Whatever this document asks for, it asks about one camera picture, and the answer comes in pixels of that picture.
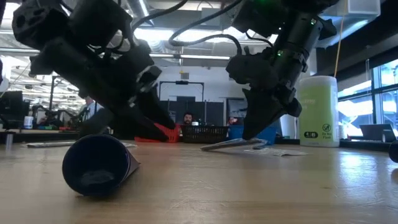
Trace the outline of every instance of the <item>orange object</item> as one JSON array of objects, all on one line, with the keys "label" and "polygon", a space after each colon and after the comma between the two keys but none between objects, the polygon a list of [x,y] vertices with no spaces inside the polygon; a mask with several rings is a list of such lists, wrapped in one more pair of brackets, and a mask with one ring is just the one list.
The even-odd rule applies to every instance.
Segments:
[{"label": "orange object", "polygon": [[[155,125],[161,131],[163,131],[163,133],[165,135],[167,135],[167,137],[169,137],[169,140],[167,142],[169,142],[169,143],[178,142],[178,139],[180,137],[180,125],[179,124],[176,124],[174,129],[169,129],[169,128],[166,128],[165,126],[162,126],[162,125],[156,124],[156,123],[155,123]],[[140,137],[134,137],[134,140],[136,140],[137,142],[160,142],[158,140],[144,139],[144,138],[140,138]]]}]

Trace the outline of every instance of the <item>green label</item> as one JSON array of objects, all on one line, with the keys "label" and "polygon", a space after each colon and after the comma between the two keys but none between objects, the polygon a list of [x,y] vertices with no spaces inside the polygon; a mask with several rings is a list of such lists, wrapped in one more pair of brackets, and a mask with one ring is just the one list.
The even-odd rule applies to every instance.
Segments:
[{"label": "green label", "polygon": [[298,100],[302,105],[300,139],[307,142],[330,142],[335,137],[331,86],[312,86],[301,89]]}]

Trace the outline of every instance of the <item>blue bin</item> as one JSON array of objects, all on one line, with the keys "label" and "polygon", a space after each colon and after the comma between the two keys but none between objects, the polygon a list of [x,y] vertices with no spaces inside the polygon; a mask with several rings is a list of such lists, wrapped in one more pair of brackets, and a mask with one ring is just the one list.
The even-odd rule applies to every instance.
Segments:
[{"label": "blue bin", "polygon": [[[275,127],[268,127],[260,132],[256,137],[258,139],[263,139],[268,141],[268,145],[273,145],[275,143],[277,129]],[[242,138],[243,135],[243,125],[231,125],[228,130],[228,138],[238,139]]]}]

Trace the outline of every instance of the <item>desk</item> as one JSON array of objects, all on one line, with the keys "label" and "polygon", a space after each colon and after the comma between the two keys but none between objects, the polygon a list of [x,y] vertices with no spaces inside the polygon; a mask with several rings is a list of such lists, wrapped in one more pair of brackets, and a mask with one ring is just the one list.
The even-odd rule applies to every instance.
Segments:
[{"label": "desk", "polygon": [[264,157],[139,143],[116,194],[82,197],[61,173],[67,147],[0,149],[1,223],[397,223],[398,164],[385,152],[309,148]]}]

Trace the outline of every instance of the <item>laptop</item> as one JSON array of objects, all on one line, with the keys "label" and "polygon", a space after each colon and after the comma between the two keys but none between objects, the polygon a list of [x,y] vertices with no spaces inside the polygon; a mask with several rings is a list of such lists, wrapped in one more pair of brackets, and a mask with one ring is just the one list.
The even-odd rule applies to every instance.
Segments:
[{"label": "laptop", "polygon": [[364,140],[394,142],[397,140],[391,124],[365,124],[359,125]]}]

